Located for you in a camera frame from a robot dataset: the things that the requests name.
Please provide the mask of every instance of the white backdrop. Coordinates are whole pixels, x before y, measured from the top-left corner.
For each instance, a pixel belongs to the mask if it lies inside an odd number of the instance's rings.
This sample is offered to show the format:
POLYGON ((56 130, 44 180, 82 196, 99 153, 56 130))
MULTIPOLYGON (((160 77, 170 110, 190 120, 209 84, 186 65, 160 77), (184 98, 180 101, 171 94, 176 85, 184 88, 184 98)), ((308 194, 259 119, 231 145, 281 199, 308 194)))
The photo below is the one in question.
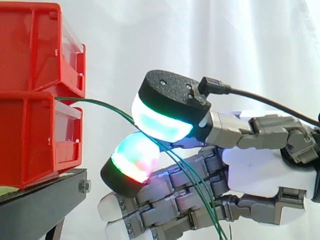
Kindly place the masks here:
MULTIPOLYGON (((320 112, 317 0, 58 2, 87 46, 88 98, 130 112, 146 72, 164 69, 196 80, 217 78, 313 118, 320 112)), ((267 109, 239 96, 209 99, 215 111, 267 109)), ((88 168, 92 190, 67 216, 62 240, 104 240, 106 224, 97 205, 110 189, 99 171, 133 129, 113 112, 79 105, 84 110, 82 167, 88 168)), ((164 157, 161 167, 169 163, 164 157)), ((232 224, 233 239, 319 239, 320 205, 309 201, 305 205, 306 216, 288 226, 266 227, 242 218, 232 224)), ((212 227, 191 231, 182 239, 217 239, 214 231, 212 227)))

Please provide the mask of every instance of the glowing led light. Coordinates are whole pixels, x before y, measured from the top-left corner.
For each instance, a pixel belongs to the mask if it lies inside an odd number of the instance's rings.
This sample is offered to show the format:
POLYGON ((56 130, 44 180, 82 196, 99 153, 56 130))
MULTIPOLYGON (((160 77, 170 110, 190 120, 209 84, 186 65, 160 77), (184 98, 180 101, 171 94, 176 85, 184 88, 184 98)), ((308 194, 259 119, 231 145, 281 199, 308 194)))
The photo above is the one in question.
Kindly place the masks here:
POLYGON ((155 170, 159 155, 159 147, 142 132, 136 132, 118 145, 111 159, 123 174, 144 183, 155 170))
POLYGON ((153 111, 140 100, 138 95, 133 101, 131 114, 135 124, 143 132, 170 143, 183 139, 193 128, 189 123, 153 111))

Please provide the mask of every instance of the plastic drawer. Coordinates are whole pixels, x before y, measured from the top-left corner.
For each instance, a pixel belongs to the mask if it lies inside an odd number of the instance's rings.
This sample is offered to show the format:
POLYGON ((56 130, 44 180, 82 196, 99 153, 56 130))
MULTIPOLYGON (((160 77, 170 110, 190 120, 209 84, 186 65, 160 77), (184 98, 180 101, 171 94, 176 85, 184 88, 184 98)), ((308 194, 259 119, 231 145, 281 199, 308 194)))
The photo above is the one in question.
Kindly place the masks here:
POLYGON ((0 33, 0 92, 85 97, 86 48, 58 4, 0 1, 0 33))
POLYGON ((0 186, 24 189, 80 165, 82 116, 49 92, 0 92, 0 186))

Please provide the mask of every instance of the bolt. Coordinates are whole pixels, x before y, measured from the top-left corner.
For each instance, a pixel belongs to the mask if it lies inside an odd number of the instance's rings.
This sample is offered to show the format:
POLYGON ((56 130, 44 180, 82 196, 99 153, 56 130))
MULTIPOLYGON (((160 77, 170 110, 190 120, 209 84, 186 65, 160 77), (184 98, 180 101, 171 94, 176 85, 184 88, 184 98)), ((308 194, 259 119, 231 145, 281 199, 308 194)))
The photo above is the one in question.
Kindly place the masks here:
POLYGON ((91 191, 91 181, 81 180, 79 183, 79 193, 87 194, 91 191))

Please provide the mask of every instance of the black shelf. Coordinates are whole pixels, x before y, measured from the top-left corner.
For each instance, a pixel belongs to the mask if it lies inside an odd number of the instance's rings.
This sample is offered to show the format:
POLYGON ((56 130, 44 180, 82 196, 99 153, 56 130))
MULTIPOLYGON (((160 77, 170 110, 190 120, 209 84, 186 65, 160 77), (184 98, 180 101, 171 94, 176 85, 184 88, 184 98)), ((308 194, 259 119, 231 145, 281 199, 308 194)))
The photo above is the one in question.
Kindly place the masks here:
POLYGON ((85 198, 79 185, 86 169, 26 190, 0 196, 0 240, 38 240, 52 231, 85 198))

